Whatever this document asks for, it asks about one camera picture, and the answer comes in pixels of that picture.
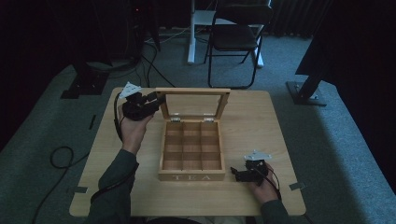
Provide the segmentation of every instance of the wooden box lid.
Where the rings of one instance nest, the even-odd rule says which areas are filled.
[[[230,89],[207,88],[156,88],[157,96],[165,98],[165,102],[161,104],[165,120],[219,120],[227,105],[230,91]]]

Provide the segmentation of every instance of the person's hand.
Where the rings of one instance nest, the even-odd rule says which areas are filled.
[[[266,163],[266,165],[269,169],[267,178],[274,185],[276,185],[276,183],[273,179],[274,169],[268,163]],[[268,180],[266,180],[266,179],[264,179],[262,181],[262,184],[260,186],[257,186],[256,182],[249,182],[249,183],[247,183],[247,185],[260,204],[267,203],[267,202],[278,199],[276,190],[270,183],[268,183]]]
[[[153,115],[139,121],[133,121],[125,118],[122,113],[122,105],[119,106],[120,128],[122,134],[122,148],[134,153],[140,149],[143,137],[146,133],[146,126],[152,119]]]

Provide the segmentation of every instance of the black cable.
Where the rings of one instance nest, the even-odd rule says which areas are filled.
[[[208,42],[207,39],[201,38],[201,37],[198,37],[198,36],[196,36],[195,39],[196,39],[198,42],[205,43],[205,44],[207,44],[207,42]]]
[[[117,135],[119,136],[119,139],[122,142],[122,133],[121,133],[121,126],[119,122],[119,116],[117,115],[117,101],[120,97],[120,92],[116,95],[116,98],[114,99],[114,125],[116,126],[116,132]]]
[[[55,164],[55,162],[53,161],[54,155],[56,152],[58,152],[61,149],[67,149],[70,152],[70,159],[69,162],[66,166],[59,166],[57,164]],[[74,151],[71,147],[57,147],[55,148],[50,156],[49,156],[49,162],[50,164],[55,167],[56,169],[64,169],[64,173],[61,175],[61,177],[59,178],[59,180],[55,183],[55,185],[50,189],[50,191],[46,194],[46,196],[44,197],[44,199],[40,202],[40,204],[38,205],[37,209],[35,210],[35,216],[32,219],[32,223],[35,224],[35,221],[37,220],[37,216],[38,213],[41,209],[41,207],[43,206],[44,202],[47,200],[47,198],[51,195],[51,193],[56,189],[56,187],[58,187],[58,185],[61,183],[61,181],[64,179],[64,176],[67,174],[67,171],[69,170],[69,168],[71,168],[72,166],[78,164],[79,162],[81,162],[82,160],[84,160],[85,158],[88,157],[88,155],[90,155],[90,153],[85,154],[83,157],[81,157],[79,160],[73,162],[74,159]]]
[[[139,167],[139,163],[137,162],[136,165],[134,166],[134,168],[132,169],[132,171],[126,175],[124,178],[122,178],[121,180],[119,180],[118,182],[116,182],[115,184],[111,184],[107,187],[104,187],[102,189],[99,189],[98,191],[96,191],[92,197],[91,197],[91,203],[93,203],[100,195],[114,189],[117,188],[119,186],[121,186],[122,184],[124,184],[131,176],[133,176],[136,173],[137,167]]]
[[[265,175],[264,175],[262,172],[260,172],[257,168],[253,168],[253,169],[254,169],[257,173],[259,173],[266,181],[268,181],[268,183],[271,184],[271,186],[274,188],[274,190],[275,190],[275,192],[276,192],[277,198],[278,198],[280,201],[282,201],[282,195],[280,194],[279,179],[277,178],[277,175],[274,173],[274,171],[271,170],[271,169],[268,169],[268,171],[271,171],[271,173],[273,173],[273,175],[275,176],[276,182],[277,182],[277,187],[275,186],[275,184],[274,184],[270,179],[268,179],[267,176],[265,176]]]
[[[146,76],[146,66],[145,66],[144,63],[142,63],[142,65],[143,65],[143,79],[144,79],[145,82],[146,82],[146,87],[149,87],[149,81],[148,81],[148,78],[147,78],[147,76]]]
[[[136,72],[136,73],[137,73],[137,67],[138,67],[138,65],[139,65],[139,64],[137,64],[136,67],[134,67],[134,68],[132,68],[132,69],[126,69],[125,71],[120,70],[120,72],[126,72],[126,73],[125,73],[125,74],[122,74],[122,75],[114,76],[114,77],[113,77],[113,76],[109,76],[108,79],[117,79],[117,78],[120,78],[120,77],[126,77],[126,76],[132,74],[133,72]]]
[[[131,69],[136,69],[139,62],[140,62],[140,60],[138,60],[138,59],[131,59],[131,61],[129,61],[128,63],[122,64],[117,67],[98,68],[93,65],[90,65],[90,68],[92,68],[92,70],[98,71],[98,72],[122,72],[122,71],[129,71]]]
[[[152,46],[152,45],[150,45],[150,44],[148,44],[148,43],[145,43],[146,45],[148,45],[148,46],[150,46],[150,47],[152,47],[153,49],[154,49],[154,57],[152,58],[152,61],[149,61],[145,56],[143,56],[142,55],[142,58],[144,59],[144,60],[146,60],[149,64],[150,64],[150,66],[149,66],[149,68],[148,68],[148,76],[147,76],[147,82],[148,82],[148,87],[149,87],[149,70],[151,69],[151,67],[153,67],[154,69],[155,69],[155,71],[157,71],[157,73],[167,82],[167,83],[169,83],[169,85],[171,85],[172,87],[175,87],[175,85],[174,84],[172,84],[155,66],[154,66],[154,64],[153,64],[153,62],[154,62],[154,60],[155,60],[155,58],[157,57],[157,49],[154,47],[154,46]]]
[[[145,70],[145,65],[143,65],[143,62],[141,63],[141,65],[143,66],[143,71],[144,71]],[[142,86],[142,77],[139,75],[138,69],[136,68],[134,70],[134,72],[136,73],[137,77],[139,78],[139,86]]]
[[[310,224],[314,224],[314,222],[312,221],[312,219],[311,219],[306,213],[304,213],[304,217],[306,218],[306,220],[307,220]]]

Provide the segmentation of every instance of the box compartment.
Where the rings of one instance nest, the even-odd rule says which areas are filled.
[[[157,94],[219,95],[216,113],[209,116],[169,115],[162,105],[165,125],[159,178],[170,181],[222,180],[225,176],[219,117],[227,103],[230,90],[157,89]],[[175,116],[177,122],[171,121]]]

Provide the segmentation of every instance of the gray carpet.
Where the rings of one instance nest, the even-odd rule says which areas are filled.
[[[294,73],[309,43],[310,40],[300,37],[267,36],[262,47],[265,65],[258,70],[250,88],[269,91],[272,96],[297,178],[307,185],[302,190],[306,213],[314,223],[396,223],[395,194],[336,88],[320,83],[318,89],[328,104],[325,107],[295,105],[290,97],[285,83],[306,79]],[[207,64],[202,64],[205,47],[204,42],[198,41],[196,63],[187,65],[186,36],[169,39],[162,42],[154,65],[176,87],[207,87]],[[145,46],[144,56],[152,60],[153,48]],[[251,60],[245,64],[228,62],[216,59],[214,81],[248,82]],[[99,63],[92,65],[106,68]],[[148,70],[149,65],[143,61],[136,69],[113,72],[102,95],[80,96],[77,100],[60,99],[76,74],[71,66],[51,81],[0,154],[0,223],[32,222],[40,202],[64,172],[51,166],[50,153],[57,147],[68,146],[74,150],[74,161],[88,153],[111,91],[124,86],[126,81],[146,87],[143,75]],[[153,68],[149,83],[150,87],[170,86]],[[69,158],[69,153],[62,149],[54,161],[66,165]],[[68,207],[73,197],[70,189],[78,184],[84,165],[85,160],[68,170],[42,205],[37,223],[83,222],[84,218],[71,217]],[[292,220],[309,223],[305,217]]]

